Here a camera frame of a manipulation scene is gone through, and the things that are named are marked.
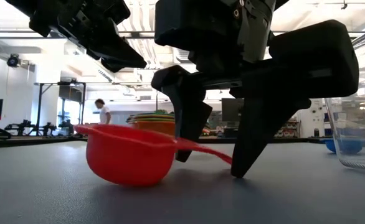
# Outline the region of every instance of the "white ceiling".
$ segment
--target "white ceiling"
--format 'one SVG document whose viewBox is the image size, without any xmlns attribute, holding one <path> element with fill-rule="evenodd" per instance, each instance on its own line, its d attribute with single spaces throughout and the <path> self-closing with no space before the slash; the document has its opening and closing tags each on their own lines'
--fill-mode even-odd
<svg viewBox="0 0 365 224">
<path fill-rule="evenodd" d="M 130 8 L 131 16 L 118 25 L 121 35 L 125 32 L 154 31 L 154 5 L 157 0 L 125 0 Z M 346 9 L 342 9 L 343 0 L 290 0 L 273 16 L 272 30 L 287 32 L 301 27 L 306 27 L 328 19 L 336 19 L 346 25 L 350 32 L 365 31 L 365 0 L 346 0 Z M 30 31 L 29 18 L 13 8 L 6 1 L 0 0 L 0 31 Z M 171 47 L 156 45 L 152 39 L 129 39 L 129 44 L 141 54 L 151 66 L 161 67 L 174 63 L 174 50 Z M 98 74 L 98 68 L 106 71 L 98 62 L 86 55 L 74 55 L 77 49 L 73 44 L 64 40 L 36 39 L 12 40 L 0 39 L 0 54 L 9 54 L 12 47 L 23 47 L 23 59 L 34 63 L 41 60 L 50 60 L 51 57 L 65 64 L 64 76 L 75 76 L 86 82 L 104 82 Z M 365 67 L 365 49 L 359 49 L 360 66 Z M 185 65 L 189 70 L 194 70 L 192 65 Z M 135 69 L 124 69 L 115 74 L 116 81 L 137 82 L 143 77 L 143 82 L 151 79 L 153 71 L 144 72 Z M 91 90 L 112 90 L 113 86 L 90 87 Z"/>
</svg>

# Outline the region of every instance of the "red measuring cup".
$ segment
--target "red measuring cup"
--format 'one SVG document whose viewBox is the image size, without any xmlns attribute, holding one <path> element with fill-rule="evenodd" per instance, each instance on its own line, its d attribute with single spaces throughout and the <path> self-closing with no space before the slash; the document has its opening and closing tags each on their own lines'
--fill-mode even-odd
<svg viewBox="0 0 365 224">
<path fill-rule="evenodd" d="M 119 125 L 77 125 L 87 134 L 88 166 L 99 177 L 120 185 L 149 186 L 157 184 L 169 172 L 177 150 L 193 150 L 232 158 L 186 139 Z"/>
</svg>

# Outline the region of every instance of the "gray table surface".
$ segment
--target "gray table surface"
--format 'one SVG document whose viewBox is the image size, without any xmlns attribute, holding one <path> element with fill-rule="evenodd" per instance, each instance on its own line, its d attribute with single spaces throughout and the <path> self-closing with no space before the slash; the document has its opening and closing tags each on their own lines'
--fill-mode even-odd
<svg viewBox="0 0 365 224">
<path fill-rule="evenodd" d="M 195 153 L 161 184 L 131 189 L 94 175 L 84 142 L 4 148 L 0 224 L 13 223 L 365 223 L 365 172 L 342 166 L 323 145 L 272 144 L 245 179 Z"/>
</svg>

